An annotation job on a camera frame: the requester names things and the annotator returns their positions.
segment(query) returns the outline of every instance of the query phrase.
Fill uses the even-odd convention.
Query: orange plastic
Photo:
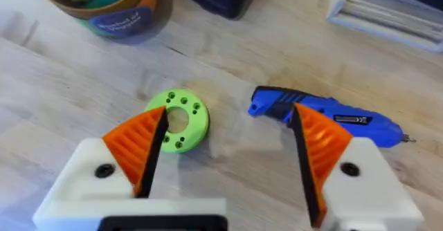
[[[140,192],[147,157],[164,111],[165,107],[146,111],[103,136],[106,146],[134,186],[135,194]]]
[[[326,215],[326,203],[321,193],[323,184],[345,151],[352,135],[323,114],[295,103],[305,138],[307,158],[317,195],[320,214],[314,221],[319,228]]]

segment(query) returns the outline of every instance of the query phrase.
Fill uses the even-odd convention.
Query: orange gripper pad
[[[165,107],[159,107],[127,120],[102,138],[134,186],[137,197],[149,195],[167,129]]]
[[[295,103],[290,122],[297,140],[300,170],[311,225],[319,228],[326,215],[322,187],[352,135],[335,121]]]

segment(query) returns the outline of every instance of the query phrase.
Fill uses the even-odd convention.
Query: black screw hole
[[[108,176],[111,176],[116,170],[116,167],[112,164],[102,164],[99,167],[97,167],[96,172],[94,175],[97,178],[106,178]]]
[[[360,169],[353,163],[342,163],[340,165],[341,171],[348,176],[360,176]]]

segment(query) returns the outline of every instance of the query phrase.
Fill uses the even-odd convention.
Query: wood grain
[[[310,230],[293,135],[246,112],[258,84],[398,122],[418,141],[383,154],[424,213],[422,230],[440,230],[441,55],[331,25],[328,0],[254,0],[239,21],[173,0],[164,28],[132,45],[92,35],[47,0],[1,2],[2,230],[32,230],[31,214],[76,144],[171,88],[201,97],[210,133],[189,153],[161,154],[152,195],[226,197],[232,230]]]

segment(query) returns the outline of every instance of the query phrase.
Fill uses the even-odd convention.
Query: center hole
[[[171,133],[179,133],[182,132],[187,126],[189,122],[188,113],[185,110],[176,107],[170,109],[168,111],[168,122],[169,129],[168,131]]]

